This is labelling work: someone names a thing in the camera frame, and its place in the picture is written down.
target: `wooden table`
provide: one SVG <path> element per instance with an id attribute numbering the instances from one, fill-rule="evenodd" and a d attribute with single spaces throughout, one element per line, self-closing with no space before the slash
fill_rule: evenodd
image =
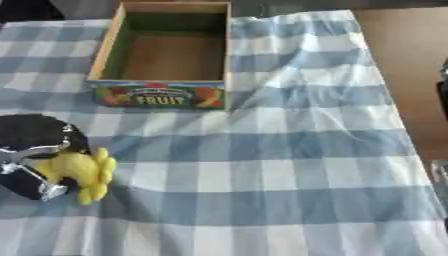
<path id="1" fill-rule="evenodd" d="M 448 57 L 448 8 L 355 15 L 423 162 L 448 159 L 448 122 L 435 87 Z"/>

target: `yellow plush toy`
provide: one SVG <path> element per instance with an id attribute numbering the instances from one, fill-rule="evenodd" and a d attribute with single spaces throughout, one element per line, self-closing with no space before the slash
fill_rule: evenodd
<path id="1" fill-rule="evenodd" d="M 58 184 L 63 177 L 74 179 L 80 188 L 78 202 L 91 204 L 106 195 L 116 161 L 105 148 L 99 148 L 93 156 L 62 152 L 54 158 L 37 161 L 34 167 L 52 184 Z"/>

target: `box label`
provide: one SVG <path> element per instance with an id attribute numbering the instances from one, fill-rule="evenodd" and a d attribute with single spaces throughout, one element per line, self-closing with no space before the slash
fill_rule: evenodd
<path id="1" fill-rule="evenodd" d="M 108 106 L 224 108 L 222 83 L 98 83 L 97 101 Z"/>

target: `blue and white checkered tablecloth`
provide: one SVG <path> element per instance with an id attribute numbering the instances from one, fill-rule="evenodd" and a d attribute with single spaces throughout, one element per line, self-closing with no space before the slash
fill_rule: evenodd
<path id="1" fill-rule="evenodd" d="M 445 212 L 351 12 L 234 19 L 229 112 L 95 104 L 83 79 L 107 24 L 0 32 L 0 114 L 74 123 L 119 161 L 88 207 L 0 188 L 0 255 L 448 255 Z"/>

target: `cardboard box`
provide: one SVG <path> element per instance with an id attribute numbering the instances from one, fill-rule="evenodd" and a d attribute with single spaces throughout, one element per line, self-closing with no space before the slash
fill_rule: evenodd
<path id="1" fill-rule="evenodd" d="M 87 83 L 109 106 L 224 109 L 230 4 L 121 3 Z"/>

